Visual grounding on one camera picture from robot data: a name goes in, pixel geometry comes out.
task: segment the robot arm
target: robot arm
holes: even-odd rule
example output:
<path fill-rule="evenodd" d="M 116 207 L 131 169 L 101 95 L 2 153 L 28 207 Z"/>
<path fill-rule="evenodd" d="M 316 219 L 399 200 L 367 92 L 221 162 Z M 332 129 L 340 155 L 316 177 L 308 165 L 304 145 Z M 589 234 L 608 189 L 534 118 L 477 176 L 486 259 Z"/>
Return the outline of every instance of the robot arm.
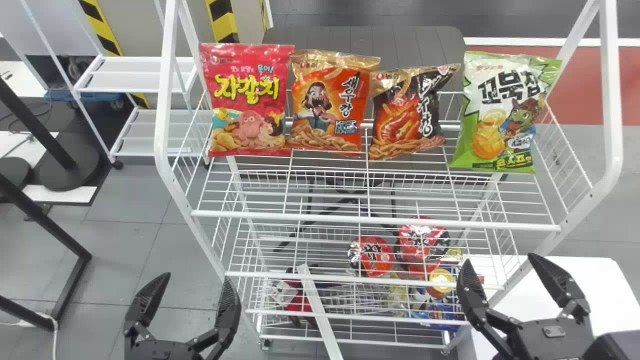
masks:
<path fill-rule="evenodd" d="M 166 272 L 145 285 L 134 297 L 125 316 L 125 360 L 202 360 L 200 353 L 213 346 L 207 360 L 217 360 L 234 340 L 240 314 L 240 298 L 226 277 L 214 328 L 185 342 L 156 340 L 147 327 L 151 324 L 164 295 L 171 273 Z"/>
<path fill-rule="evenodd" d="M 504 359 L 582 359 L 593 342 L 589 304 L 573 277 L 533 253 L 529 261 L 556 304 L 557 318 L 521 322 L 489 307 L 476 272 L 467 260 L 458 276 L 457 294 L 467 320 Z M 506 334 L 502 338 L 497 330 Z"/>

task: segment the wheel caster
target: wheel caster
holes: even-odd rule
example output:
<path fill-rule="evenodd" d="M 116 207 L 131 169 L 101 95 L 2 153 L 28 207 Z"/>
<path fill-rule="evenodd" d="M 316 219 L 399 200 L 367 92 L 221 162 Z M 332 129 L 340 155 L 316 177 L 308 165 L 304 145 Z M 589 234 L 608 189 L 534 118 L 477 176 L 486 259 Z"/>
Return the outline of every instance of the wheel caster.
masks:
<path fill-rule="evenodd" d="M 270 339 L 265 339 L 265 340 L 262 342 L 262 349 L 263 349 L 264 351 L 268 351 L 270 346 L 271 346 L 271 340 L 270 340 Z"/>

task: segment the red snack bag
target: red snack bag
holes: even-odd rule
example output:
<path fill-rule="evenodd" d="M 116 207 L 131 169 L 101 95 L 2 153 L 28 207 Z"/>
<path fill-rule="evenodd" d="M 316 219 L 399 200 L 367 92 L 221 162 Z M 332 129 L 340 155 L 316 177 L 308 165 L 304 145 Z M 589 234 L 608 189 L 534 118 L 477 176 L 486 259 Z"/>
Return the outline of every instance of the red snack bag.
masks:
<path fill-rule="evenodd" d="M 213 107 L 209 156 L 289 155 L 284 139 L 293 45 L 200 44 Z"/>
<path fill-rule="evenodd" d="M 394 265 L 392 247 L 377 236 L 362 236 L 349 245 L 349 264 L 352 268 L 365 270 L 362 275 L 383 277 Z"/>
<path fill-rule="evenodd" d="M 302 50 L 291 54 L 291 61 L 296 82 L 287 144 L 359 156 L 370 73 L 380 58 Z"/>
<path fill-rule="evenodd" d="M 427 273 L 435 270 L 450 245 L 449 232 L 442 226 L 402 225 L 396 241 L 396 248 L 399 248 L 396 254 L 401 260 L 401 266 L 411 277 L 424 279 L 424 265 L 426 264 Z"/>

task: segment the white table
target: white table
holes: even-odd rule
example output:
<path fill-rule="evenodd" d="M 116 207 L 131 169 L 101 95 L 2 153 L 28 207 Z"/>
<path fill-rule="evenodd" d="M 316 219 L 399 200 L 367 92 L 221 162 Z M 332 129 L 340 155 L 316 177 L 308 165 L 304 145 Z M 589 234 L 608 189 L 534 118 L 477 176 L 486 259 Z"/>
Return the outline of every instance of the white table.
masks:
<path fill-rule="evenodd" d="M 564 256 L 548 256 L 547 259 L 568 271 L 585 294 L 591 308 L 593 336 L 640 329 L 640 305 L 615 261 Z M 560 312 L 535 271 L 527 274 L 495 309 L 521 321 L 555 318 Z M 489 360 L 496 353 L 475 330 L 458 345 L 459 360 Z"/>

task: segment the black and yellow hazard stripe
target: black and yellow hazard stripe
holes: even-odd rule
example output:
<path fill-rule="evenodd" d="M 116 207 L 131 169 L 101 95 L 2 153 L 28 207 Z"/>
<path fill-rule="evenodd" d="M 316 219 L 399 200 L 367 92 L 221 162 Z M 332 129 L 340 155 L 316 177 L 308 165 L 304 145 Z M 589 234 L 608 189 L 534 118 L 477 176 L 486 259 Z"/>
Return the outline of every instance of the black and yellow hazard stripe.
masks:
<path fill-rule="evenodd" d="M 91 27 L 98 36 L 98 40 L 102 44 L 102 47 L 110 56 L 124 56 L 122 49 L 116 41 L 116 36 L 107 23 L 107 19 L 104 17 L 97 0 L 78 0 L 80 6 L 86 18 L 89 20 Z M 142 108 L 149 109 L 149 103 L 144 94 L 131 94 L 131 97 L 136 101 L 136 104 Z"/>
<path fill-rule="evenodd" d="M 205 0 L 216 42 L 240 42 L 231 0 Z"/>
<path fill-rule="evenodd" d="M 264 0 L 260 1 L 260 13 L 262 14 L 262 30 L 267 31 L 267 12 L 264 9 Z"/>

